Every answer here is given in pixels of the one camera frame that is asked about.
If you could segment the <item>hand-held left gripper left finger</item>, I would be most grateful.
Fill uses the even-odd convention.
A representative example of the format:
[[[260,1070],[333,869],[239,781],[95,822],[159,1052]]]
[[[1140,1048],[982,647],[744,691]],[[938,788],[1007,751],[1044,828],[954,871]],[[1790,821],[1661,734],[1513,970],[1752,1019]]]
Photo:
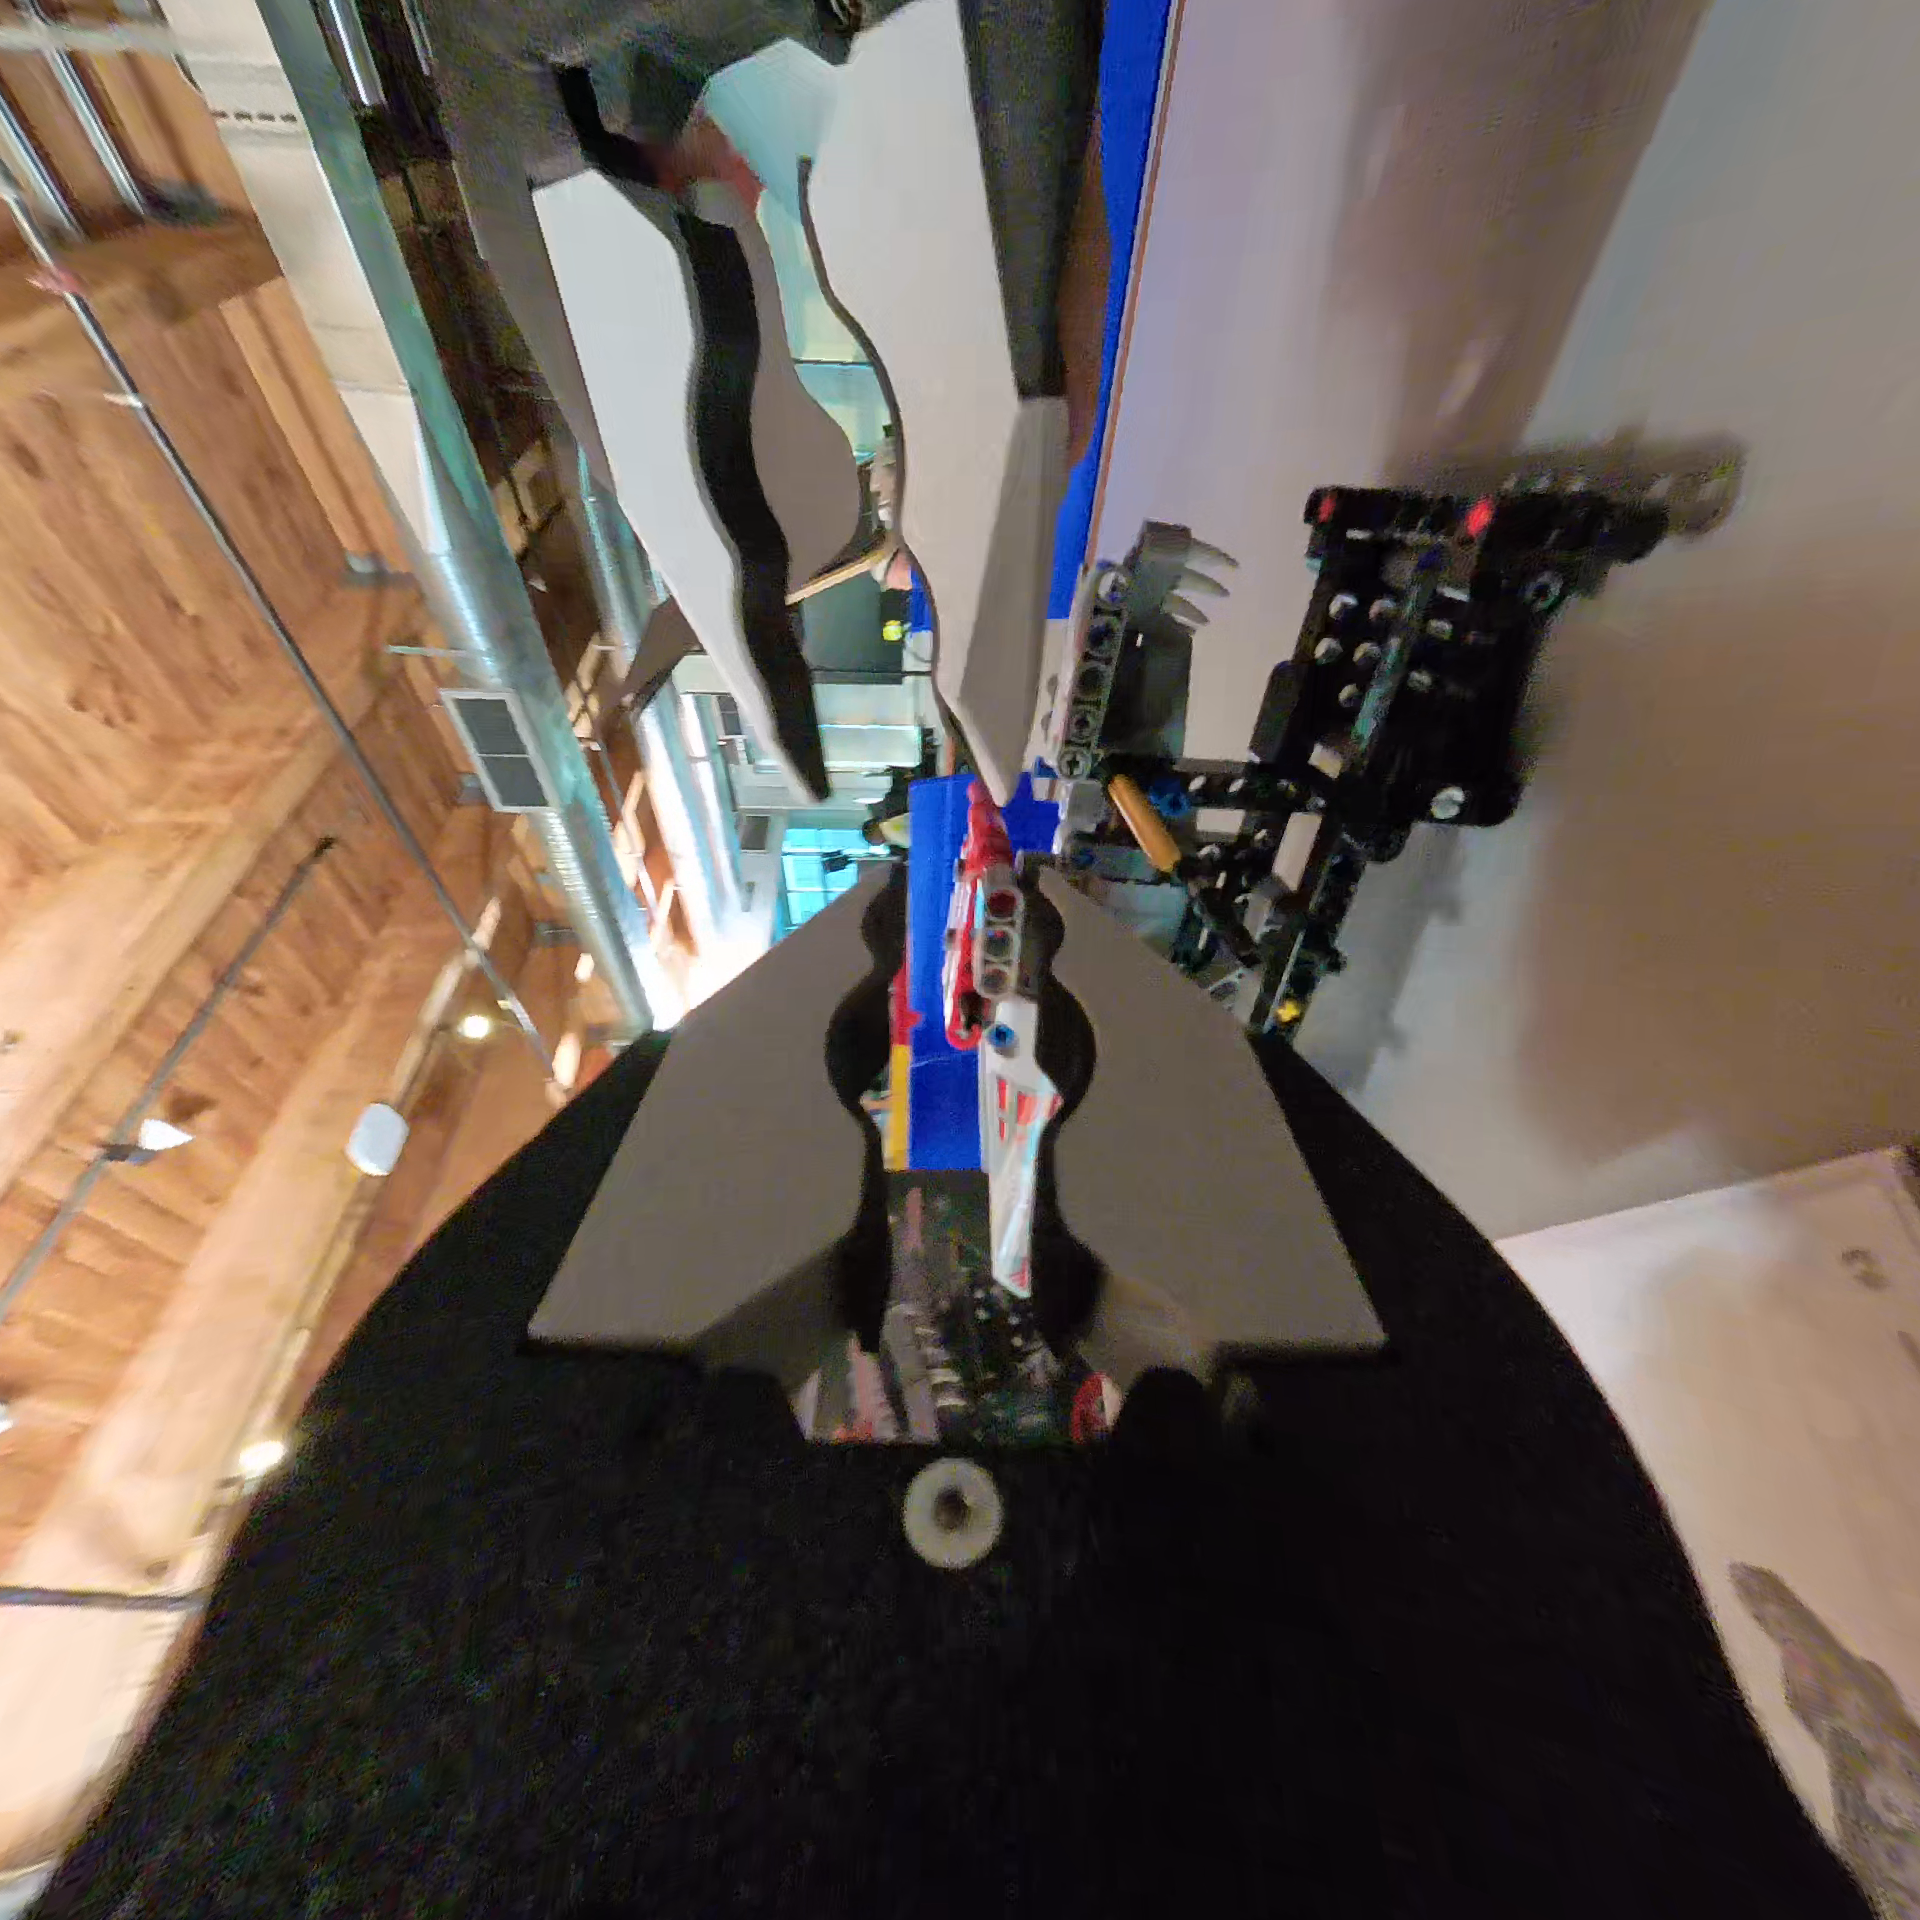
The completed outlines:
[[[540,1348],[655,1352],[794,1390],[893,1286],[864,1098],[892,1067],[904,869],[871,863],[668,1038],[527,1323]]]

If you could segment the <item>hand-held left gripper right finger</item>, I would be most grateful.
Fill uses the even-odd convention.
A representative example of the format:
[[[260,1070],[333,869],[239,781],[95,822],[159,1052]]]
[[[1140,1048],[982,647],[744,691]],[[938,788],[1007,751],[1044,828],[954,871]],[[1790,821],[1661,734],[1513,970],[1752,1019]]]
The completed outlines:
[[[1230,1013],[1056,869],[1039,869],[1030,1306],[1056,1352],[1129,1388],[1288,1356],[1357,1357],[1384,1326]]]

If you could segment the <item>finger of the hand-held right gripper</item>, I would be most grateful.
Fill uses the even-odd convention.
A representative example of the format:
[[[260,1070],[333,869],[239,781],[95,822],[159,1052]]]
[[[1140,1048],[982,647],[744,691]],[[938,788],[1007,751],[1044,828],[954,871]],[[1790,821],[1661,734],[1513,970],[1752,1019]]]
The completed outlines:
[[[535,191],[616,504],[789,787],[831,791],[791,589],[841,560],[860,467],[807,392],[777,269],[730,181],[584,172]]]
[[[828,66],[802,205],[822,288],[896,407],[936,694],[1005,802],[1039,698],[1070,402],[1065,360],[1062,392],[1017,389],[954,2],[902,5]]]

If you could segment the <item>brick-built toy truck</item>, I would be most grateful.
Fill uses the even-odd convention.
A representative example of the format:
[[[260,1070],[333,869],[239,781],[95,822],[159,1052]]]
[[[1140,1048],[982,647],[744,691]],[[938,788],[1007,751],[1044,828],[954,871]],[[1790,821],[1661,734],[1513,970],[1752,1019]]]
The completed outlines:
[[[1421,828],[1492,829],[1518,812],[1521,707],[1552,624],[1646,560],[1671,517],[1513,477],[1479,494],[1321,487],[1303,527],[1303,627],[1237,758],[1183,754],[1200,598],[1226,589],[1232,557],[1146,522],[1117,563],[1082,571],[1015,799],[964,775],[944,1019],[976,1066],[991,1266],[1025,1299],[1039,1131],[1061,1098],[1037,1061],[1029,908],[1015,996],[973,991],[976,880],[1050,867],[1094,892],[1168,890],[1182,908],[1169,965],[1250,1038],[1295,1043],[1348,962],[1341,932],[1368,871]]]

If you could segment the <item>grey desk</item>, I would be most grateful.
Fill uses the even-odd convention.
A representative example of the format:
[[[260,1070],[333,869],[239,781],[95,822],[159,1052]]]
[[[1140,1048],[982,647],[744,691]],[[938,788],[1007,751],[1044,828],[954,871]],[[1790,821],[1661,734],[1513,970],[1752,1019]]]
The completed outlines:
[[[1305,1058],[1492,1236],[1914,1136],[1918,6],[1172,5],[1094,548],[1552,451],[1712,525],[1554,627],[1532,780],[1362,886]]]

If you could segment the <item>black toy set box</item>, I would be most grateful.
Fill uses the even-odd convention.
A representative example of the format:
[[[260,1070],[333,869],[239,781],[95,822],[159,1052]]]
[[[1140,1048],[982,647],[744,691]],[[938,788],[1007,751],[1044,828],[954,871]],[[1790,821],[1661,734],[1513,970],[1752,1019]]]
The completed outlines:
[[[804,1380],[794,1397],[804,1437],[961,1451],[1109,1437],[1117,1390],[1057,1357],[1029,1299],[993,1272],[986,1178],[893,1171],[886,1188],[893,1277],[880,1344],[848,1338]]]

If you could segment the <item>blue open-front bin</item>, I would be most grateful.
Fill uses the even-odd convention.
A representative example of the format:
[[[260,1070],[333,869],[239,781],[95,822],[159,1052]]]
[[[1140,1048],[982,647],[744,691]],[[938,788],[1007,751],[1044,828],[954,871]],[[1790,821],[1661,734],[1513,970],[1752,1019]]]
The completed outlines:
[[[1183,26],[1182,2],[1112,2],[1098,58],[1097,130],[1101,195],[1110,240],[1094,434],[1070,468],[1056,517],[1046,612],[1062,618],[1097,536],[1097,517],[1112,421],[1119,407],[1119,366],[1129,343],[1138,259],[1160,156],[1168,70]],[[952,862],[968,828],[968,775],[916,781],[910,788],[913,848],[906,856],[906,948],[902,962],[910,1027],[906,1144],[910,1167],[978,1167],[976,1066],[968,1048],[945,1038],[942,973],[944,920]]]

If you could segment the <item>dark angled panel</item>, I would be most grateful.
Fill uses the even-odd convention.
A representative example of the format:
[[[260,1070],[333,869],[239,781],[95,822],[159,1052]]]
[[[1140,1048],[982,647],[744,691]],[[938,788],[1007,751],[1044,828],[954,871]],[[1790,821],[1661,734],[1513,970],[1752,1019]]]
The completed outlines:
[[[637,648],[618,684],[615,714],[637,718],[654,704],[687,655],[700,655],[703,642],[690,627],[677,597],[664,597],[645,620]]]

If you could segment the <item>louvred white vent grille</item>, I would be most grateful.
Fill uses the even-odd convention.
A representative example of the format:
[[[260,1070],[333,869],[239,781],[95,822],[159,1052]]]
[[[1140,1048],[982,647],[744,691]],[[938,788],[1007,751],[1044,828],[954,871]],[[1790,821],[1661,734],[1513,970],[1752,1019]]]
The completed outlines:
[[[554,792],[517,691],[447,685],[439,702],[492,808],[532,814],[553,806]]]

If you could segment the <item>instruction booklet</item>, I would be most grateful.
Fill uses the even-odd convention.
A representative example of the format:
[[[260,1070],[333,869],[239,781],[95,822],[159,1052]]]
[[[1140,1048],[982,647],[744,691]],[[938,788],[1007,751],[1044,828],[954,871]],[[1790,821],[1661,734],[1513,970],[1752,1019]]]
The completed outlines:
[[[1874,1915],[1918,1914],[1914,1148],[1498,1244],[1656,1484]]]

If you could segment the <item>silver ventilation duct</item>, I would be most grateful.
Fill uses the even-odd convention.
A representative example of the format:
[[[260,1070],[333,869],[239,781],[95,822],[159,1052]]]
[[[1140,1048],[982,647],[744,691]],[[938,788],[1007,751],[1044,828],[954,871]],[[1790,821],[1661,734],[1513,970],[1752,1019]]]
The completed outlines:
[[[410,548],[426,598],[461,653],[466,684],[518,702],[520,731],[549,795],[535,816],[546,869],[612,998],[608,1045],[624,1048],[654,1032],[657,1019],[642,978],[642,965],[650,960],[646,925],[616,867],[608,812],[568,724],[532,598],[442,372],[320,15],[312,5],[296,2],[264,2],[258,12],[415,411],[422,507],[410,517]]]

